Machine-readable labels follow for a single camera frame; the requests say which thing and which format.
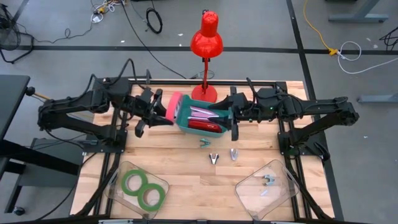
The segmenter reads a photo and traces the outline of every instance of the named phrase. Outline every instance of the gray floor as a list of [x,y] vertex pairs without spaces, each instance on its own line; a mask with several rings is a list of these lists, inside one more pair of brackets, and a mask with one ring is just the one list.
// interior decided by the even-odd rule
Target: gray floor
[[[8,4],[10,12],[15,14],[22,1],[1,2]],[[304,21],[303,2],[293,0],[303,45],[305,49],[323,49],[317,34]],[[352,40],[363,49],[373,50],[376,44],[376,50],[384,50],[384,44],[378,38],[396,27],[397,1],[381,1],[374,8],[375,13],[390,15],[391,18],[383,24],[334,24],[327,21],[329,14],[353,12],[363,2],[309,1],[308,18],[323,33],[330,47],[339,48],[343,42]],[[69,6],[68,10],[65,10],[65,4]],[[144,15],[150,2],[134,2],[134,5]],[[189,46],[192,35],[200,26],[201,10],[212,9],[220,16],[219,32],[225,47],[297,47],[285,1],[163,0],[155,1],[155,6],[164,22],[164,31],[160,35],[145,32],[145,24],[131,6],[127,7],[138,34],[149,46]],[[26,26],[28,32],[38,39],[63,37],[65,28],[70,28],[72,35],[81,34],[90,26],[90,7],[89,0],[30,0],[18,23]],[[86,36],[61,40],[54,45],[141,46],[120,7],[114,13],[107,14],[104,21],[95,24]],[[13,51],[6,52],[6,55],[13,57],[20,53],[21,51]],[[201,60],[190,52],[154,54],[160,61],[186,76],[202,70]],[[348,96],[361,116],[352,127],[334,127],[326,132],[345,220],[395,223],[398,219],[398,151],[394,134],[398,131],[398,121],[394,115],[397,114],[398,107],[360,105],[356,99],[360,94],[390,94],[397,91],[395,68],[398,62],[360,75],[348,75],[340,70],[336,57],[306,56],[317,98]],[[177,78],[162,68],[147,52],[120,51],[40,50],[15,65],[0,62],[0,72],[29,75],[32,78],[30,85],[35,86],[38,92],[52,98],[64,98],[83,91],[91,73],[99,77],[117,75],[129,57],[136,62],[138,74],[143,74],[149,68],[153,77]],[[343,66],[347,70],[357,71],[393,58],[394,56],[365,55],[357,62],[343,62]],[[255,80],[304,80],[298,54],[224,52],[211,61],[210,69],[216,73],[217,79],[250,77]],[[33,98],[24,98],[7,133],[8,140],[26,145],[34,137],[48,137],[36,125],[39,105],[40,102]],[[62,138],[76,135],[67,130],[57,130],[55,134]],[[15,179],[16,176],[8,174],[0,182],[0,211],[5,207]],[[68,191],[69,189],[61,188],[27,187],[22,190],[17,202],[18,206],[27,209],[27,214],[17,217],[2,213],[0,222],[33,220],[58,204]],[[70,197],[52,217],[67,216],[71,203]]]

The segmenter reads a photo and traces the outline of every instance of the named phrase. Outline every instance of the green tape roll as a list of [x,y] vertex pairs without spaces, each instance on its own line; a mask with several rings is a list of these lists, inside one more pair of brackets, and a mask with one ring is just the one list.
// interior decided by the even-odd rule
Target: green tape roll
[[[159,201],[155,205],[148,205],[144,201],[144,194],[147,190],[157,190],[159,193]],[[143,185],[138,191],[138,204],[139,206],[147,212],[154,212],[160,209],[162,206],[164,199],[166,198],[166,193],[164,189],[158,184],[147,184]]]
[[[129,188],[129,183],[128,183],[129,179],[134,175],[138,175],[141,178],[141,186],[137,190],[131,190]],[[137,170],[137,169],[130,170],[126,172],[122,178],[122,190],[126,195],[130,196],[137,196],[141,188],[147,184],[148,184],[148,178],[145,175],[144,171],[142,170]]]

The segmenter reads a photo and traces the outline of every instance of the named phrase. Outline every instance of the wooden table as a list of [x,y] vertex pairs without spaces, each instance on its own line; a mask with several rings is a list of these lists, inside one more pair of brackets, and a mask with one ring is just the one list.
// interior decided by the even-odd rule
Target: wooden table
[[[303,82],[287,82],[287,86],[290,94],[303,100],[307,98]],[[151,85],[150,87],[153,90],[163,89],[162,103],[167,107],[173,92],[180,91],[190,95],[194,86]],[[215,87],[218,101],[229,94],[229,86]],[[252,98],[248,86],[236,87],[238,92],[244,92],[248,99]],[[138,86],[134,86],[132,95],[139,95],[141,91]],[[110,124],[112,113],[113,110],[109,110],[105,114],[96,114],[94,123]],[[130,121],[126,151],[121,156],[120,162],[132,162],[169,183],[167,198],[155,217],[158,219],[251,220],[235,196],[235,185],[274,159],[284,163],[277,141],[279,131],[277,120],[264,121],[261,124],[241,122],[238,141],[232,142],[231,134],[228,132],[218,139],[209,138],[211,145],[204,149],[200,148],[201,136],[185,134],[177,126],[146,128],[143,137],[137,138],[134,135],[137,121],[138,118]],[[300,128],[311,122],[312,118],[305,116],[296,120],[295,126]],[[231,148],[239,149],[236,161],[230,158]],[[215,166],[211,165],[208,157],[211,152],[220,155]],[[104,154],[95,155],[81,169],[71,214],[78,212],[96,190],[103,157]],[[334,217],[321,160],[316,156],[302,156],[302,164],[308,191],[325,213]],[[297,196],[300,214],[304,217],[300,193]],[[106,199],[104,195],[102,213]],[[141,218],[139,214],[115,201],[111,217]],[[290,200],[266,215],[264,220],[294,220]]]

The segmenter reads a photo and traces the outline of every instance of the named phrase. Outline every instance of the lamp shade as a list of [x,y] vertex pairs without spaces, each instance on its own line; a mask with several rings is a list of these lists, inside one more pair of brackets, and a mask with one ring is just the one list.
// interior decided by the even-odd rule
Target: lamp shade
[[191,50],[202,58],[219,56],[223,51],[223,40],[217,33],[218,16],[215,12],[207,11],[201,18],[201,28],[192,37]]

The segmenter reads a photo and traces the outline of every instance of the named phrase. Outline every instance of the clear plastic tray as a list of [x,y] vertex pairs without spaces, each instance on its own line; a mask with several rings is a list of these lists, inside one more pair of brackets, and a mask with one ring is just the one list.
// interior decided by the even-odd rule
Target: clear plastic tray
[[[133,172],[136,172],[139,170],[143,174],[145,174],[147,183],[148,184],[156,184],[158,186],[161,186],[161,188],[164,190],[164,192],[158,191],[158,190],[146,190],[146,191],[141,191],[143,185],[142,185],[142,178],[139,175],[126,175],[126,173],[131,173],[130,171],[134,170]],[[134,195],[129,195],[132,193],[127,194],[124,190],[132,190],[134,192],[139,192],[139,193],[134,193]],[[122,162],[122,164],[119,166],[119,168],[116,170],[115,174],[112,176],[111,180],[108,183],[108,186],[105,189],[105,195],[108,198],[111,198],[122,205],[126,206],[127,208],[130,208],[131,210],[137,212],[138,214],[142,215],[147,220],[153,219],[157,212],[160,209],[155,209],[151,211],[148,211],[147,209],[143,209],[143,206],[148,206],[151,207],[159,202],[160,196],[164,195],[164,200],[167,196],[167,192],[169,191],[169,184],[165,181],[162,180],[155,175],[141,169],[138,166],[135,166],[134,164],[125,161]],[[139,203],[139,197],[143,199],[144,204],[141,205]],[[163,202],[160,202],[158,206],[161,208]]]
[[238,199],[254,220],[262,220],[298,192],[299,185],[278,160],[271,161],[235,187]]

